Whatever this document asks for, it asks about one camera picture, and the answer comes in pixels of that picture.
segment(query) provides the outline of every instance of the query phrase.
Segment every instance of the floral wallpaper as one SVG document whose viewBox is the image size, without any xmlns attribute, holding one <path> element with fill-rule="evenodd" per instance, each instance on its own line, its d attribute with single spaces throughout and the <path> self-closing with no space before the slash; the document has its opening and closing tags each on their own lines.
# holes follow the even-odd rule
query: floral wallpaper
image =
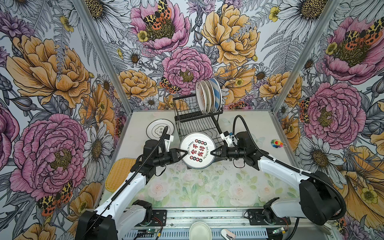
<svg viewBox="0 0 384 240">
<path fill-rule="evenodd" d="M 73 1 L 59 2 L 69 25 L 84 29 Z M 173 109 L 174 97 L 212 77 L 224 109 L 271 109 L 327 0 L 85 3 L 133 109 Z M 289 94 L 291 106 L 301 84 Z"/>
<path fill-rule="evenodd" d="M 384 239 L 383 7 L 342 1 L 290 91 L 298 101 L 277 111 L 297 162 L 343 195 L 345 240 Z"/>
<path fill-rule="evenodd" d="M 127 120 L 67 6 L 0 1 L 2 239 L 74 239 Z"/>
</svg>

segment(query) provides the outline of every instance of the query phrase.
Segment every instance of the plate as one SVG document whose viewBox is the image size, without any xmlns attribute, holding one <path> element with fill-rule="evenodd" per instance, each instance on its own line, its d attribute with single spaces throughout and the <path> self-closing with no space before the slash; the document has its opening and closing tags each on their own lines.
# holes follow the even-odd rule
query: plate
<svg viewBox="0 0 384 240">
<path fill-rule="evenodd" d="M 201 86 L 200 82 L 196 82 L 196 98 L 200 111 L 204 114 L 205 110 L 207 109 L 207 103 L 205 101 L 205 92 L 203 91 L 203 87 Z"/>
<path fill-rule="evenodd" d="M 167 119 L 158 119 L 148 125 L 147 136 L 150 139 L 160 140 L 161 134 L 163 134 L 165 126 L 168 126 L 167 134 L 172 135 L 173 131 L 175 130 L 173 123 Z"/>
<path fill-rule="evenodd" d="M 205 222 L 195 222 L 189 229 L 189 240 L 212 240 L 212 230 Z"/>
<path fill-rule="evenodd" d="M 215 95 L 214 111 L 217 112 L 221 108 L 221 98 L 222 98 L 221 89 L 220 89 L 220 86 L 219 86 L 218 82 L 216 81 L 216 79 L 211 78 L 209 80 L 209 82 L 212 84 L 212 88 L 214 90 L 214 95 Z"/>
<path fill-rule="evenodd" d="M 207 103 L 207 107 L 205 109 L 205 114 L 208 114 L 209 113 L 209 110 L 211 109 L 211 105 L 213 103 L 211 103 L 211 95 L 210 95 L 210 92 L 209 92 L 209 87 L 208 87 L 208 84 L 205 82 L 205 81 L 200 81 L 201 83 L 201 87 L 203 88 L 203 91 L 205 93 L 205 102 Z"/>
<path fill-rule="evenodd" d="M 211 107 L 209 108 L 208 113 L 213 113 L 215 109 L 215 94 L 214 94 L 214 88 L 212 86 L 212 83 L 209 80 L 205 80 L 205 83 L 208 86 L 209 89 L 209 96 L 211 98 Z"/>
<path fill-rule="evenodd" d="M 213 161 L 215 156 L 211 151 L 216 149 L 215 143 L 207 134 L 202 132 L 193 132 L 185 136 L 180 143 L 180 149 L 187 151 L 183 157 L 183 162 L 191 168 L 205 168 Z"/>
</svg>

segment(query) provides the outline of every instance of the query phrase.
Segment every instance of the plate with red chinese text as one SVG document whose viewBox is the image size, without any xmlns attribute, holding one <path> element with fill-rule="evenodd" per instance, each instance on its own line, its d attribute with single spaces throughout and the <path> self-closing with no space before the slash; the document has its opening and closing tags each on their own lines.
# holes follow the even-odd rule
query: plate with red chinese text
<svg viewBox="0 0 384 240">
<path fill-rule="evenodd" d="M 202 132 L 186 135 L 180 143 L 180 149 L 188 151 L 188 154 L 183 157 L 183 162 L 191 168 L 208 167 L 215 158 L 211 155 L 211 151 L 216 149 L 215 143 L 212 138 Z"/>
</svg>

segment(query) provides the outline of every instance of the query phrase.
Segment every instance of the white bowl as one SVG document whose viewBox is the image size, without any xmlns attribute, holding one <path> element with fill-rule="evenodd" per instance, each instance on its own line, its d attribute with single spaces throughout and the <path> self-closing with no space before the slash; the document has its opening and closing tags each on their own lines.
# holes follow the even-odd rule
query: white bowl
<svg viewBox="0 0 384 240">
<path fill-rule="evenodd" d="M 212 240 L 211 228 L 204 222 L 195 222 L 189 229 L 189 240 Z"/>
</svg>

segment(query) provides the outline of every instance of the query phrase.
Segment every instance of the stacked plates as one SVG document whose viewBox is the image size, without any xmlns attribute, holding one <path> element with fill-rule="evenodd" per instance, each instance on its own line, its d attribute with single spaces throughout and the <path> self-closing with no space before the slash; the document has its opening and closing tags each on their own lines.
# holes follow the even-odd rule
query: stacked plates
<svg viewBox="0 0 384 240">
<path fill-rule="evenodd" d="M 221 109 L 221 91 L 216 79 L 196 83 L 196 98 L 203 114 L 215 113 Z"/>
</svg>

